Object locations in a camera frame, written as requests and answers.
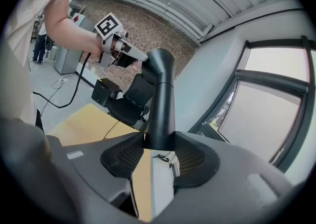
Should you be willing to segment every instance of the black box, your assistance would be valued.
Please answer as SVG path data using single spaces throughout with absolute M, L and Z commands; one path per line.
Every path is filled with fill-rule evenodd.
M 106 102 L 109 99 L 115 100 L 121 91 L 117 84 L 107 78 L 102 78 L 96 81 L 91 98 L 101 106 L 106 107 Z

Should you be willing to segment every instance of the brick wall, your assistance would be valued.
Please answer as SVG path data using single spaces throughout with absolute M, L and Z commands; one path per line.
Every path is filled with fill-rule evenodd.
M 119 0 L 76 0 L 86 6 L 83 14 L 95 24 L 105 15 L 112 12 L 128 31 L 128 41 L 144 53 L 154 48 L 165 48 L 175 58 L 176 76 L 190 61 L 195 53 L 196 45 L 184 34 L 179 35 L 169 23 L 159 16 L 132 4 Z M 86 53 L 82 54 L 80 62 L 83 63 Z M 134 76 L 141 72 L 141 63 L 136 62 L 128 68 L 110 66 L 103 68 L 91 65 L 97 58 L 89 59 L 88 68 L 94 67 L 95 73 L 101 78 L 108 78 L 125 92 L 132 83 Z

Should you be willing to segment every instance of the chair seat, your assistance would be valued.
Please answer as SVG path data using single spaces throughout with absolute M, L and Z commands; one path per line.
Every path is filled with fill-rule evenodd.
M 126 99 L 109 101 L 107 108 L 115 119 L 129 126 L 135 125 L 142 113 L 141 109 Z

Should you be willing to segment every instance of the black cylinder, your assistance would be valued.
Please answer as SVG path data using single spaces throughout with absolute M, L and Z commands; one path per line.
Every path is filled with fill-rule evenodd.
M 174 150 L 174 59 L 171 53 L 159 48 L 150 51 L 142 64 L 146 81 L 155 85 L 144 148 Z

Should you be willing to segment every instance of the person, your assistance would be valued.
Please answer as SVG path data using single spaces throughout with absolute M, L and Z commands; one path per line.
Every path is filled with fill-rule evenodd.
M 91 52 L 95 56 L 102 52 L 102 39 L 99 35 L 78 27 L 68 19 L 68 5 L 69 0 L 20 0 L 11 13 L 0 47 L 3 62 L 0 65 L 0 76 L 8 79 L 8 83 L 0 83 L 0 100 L 2 104 L 7 104 L 0 108 L 0 117 L 18 118 L 43 129 L 26 64 L 33 24 L 43 10 L 47 35 L 56 44 Z
M 35 46 L 34 46 L 34 56 L 32 58 L 32 62 L 42 64 L 43 57 L 45 54 L 45 42 L 46 42 L 46 28 L 45 23 L 42 23 L 41 28 L 39 30 L 39 36 L 36 39 Z

